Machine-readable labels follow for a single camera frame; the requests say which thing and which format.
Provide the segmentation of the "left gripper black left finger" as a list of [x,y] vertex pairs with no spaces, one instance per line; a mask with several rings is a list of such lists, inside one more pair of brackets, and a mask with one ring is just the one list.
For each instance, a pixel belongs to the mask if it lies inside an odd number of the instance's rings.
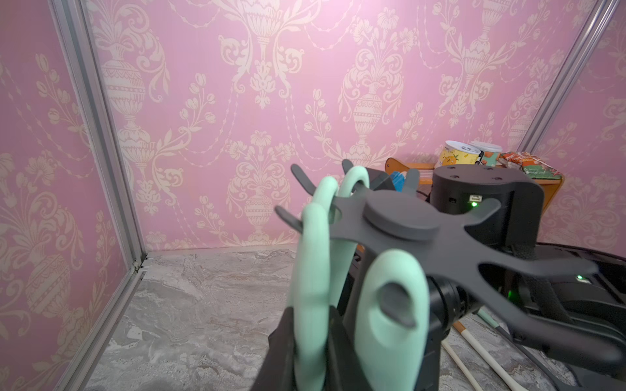
[[268,337],[269,349],[251,391],[292,391],[295,338],[293,307],[282,314],[277,328]]

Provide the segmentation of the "grey utensil rack stand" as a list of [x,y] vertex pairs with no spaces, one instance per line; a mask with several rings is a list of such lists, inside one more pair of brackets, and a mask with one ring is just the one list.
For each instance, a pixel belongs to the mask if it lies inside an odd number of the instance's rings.
[[[485,200],[475,209],[452,215],[417,195],[420,174],[405,173],[402,192],[390,177],[372,178],[362,166],[342,163],[345,177],[329,212],[330,290],[329,307],[339,312],[355,350],[356,312],[365,275],[375,258],[388,249],[412,254],[421,265],[430,292],[430,324],[427,344],[412,390],[436,390],[440,377],[441,342],[467,314],[489,309],[499,319],[497,332],[528,358],[537,353],[565,363],[573,372],[578,390],[622,390],[625,387],[625,337],[595,331],[565,317],[552,319],[550,305],[541,313],[515,304],[497,284],[493,271],[511,272],[532,282],[559,277],[592,275],[594,262],[565,258],[520,259],[474,239],[467,231],[487,221],[500,208],[499,200]],[[293,176],[312,197],[319,183],[297,165]],[[302,215],[283,207],[276,214],[301,237]]]

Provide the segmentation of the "cream spatula wooden handle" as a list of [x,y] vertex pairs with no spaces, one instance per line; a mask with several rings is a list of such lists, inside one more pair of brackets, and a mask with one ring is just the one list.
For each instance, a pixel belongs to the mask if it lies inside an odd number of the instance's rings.
[[497,363],[495,358],[487,352],[487,350],[474,338],[474,336],[460,322],[455,322],[453,327],[461,334],[461,336],[473,347],[480,357],[492,368],[495,373],[507,384],[510,390],[527,391],[521,386],[505,369]]

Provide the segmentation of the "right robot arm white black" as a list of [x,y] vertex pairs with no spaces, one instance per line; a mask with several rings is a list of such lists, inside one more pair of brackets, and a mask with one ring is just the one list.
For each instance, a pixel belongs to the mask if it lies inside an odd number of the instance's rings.
[[469,212],[485,200],[499,200],[500,208],[487,221],[467,231],[479,242],[520,259],[585,259],[598,266],[592,275],[530,282],[511,272],[493,271],[497,284],[515,304],[551,317],[579,321],[593,330],[625,337],[625,260],[579,246],[541,243],[539,225],[544,189],[519,169],[480,165],[441,166],[434,170],[429,202],[452,215]]

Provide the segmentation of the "grey slotted turner mint handle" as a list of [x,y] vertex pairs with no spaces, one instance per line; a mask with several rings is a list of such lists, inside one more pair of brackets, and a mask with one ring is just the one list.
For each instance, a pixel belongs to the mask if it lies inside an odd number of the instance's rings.
[[417,259],[400,249],[379,254],[365,275],[354,339],[373,390],[414,389],[429,324],[430,292]]

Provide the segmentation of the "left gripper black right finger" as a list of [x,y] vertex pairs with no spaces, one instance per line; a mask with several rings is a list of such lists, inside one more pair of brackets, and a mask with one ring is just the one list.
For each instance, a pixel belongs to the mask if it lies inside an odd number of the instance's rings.
[[326,389],[330,391],[371,390],[350,342],[342,318],[334,306],[329,307]]

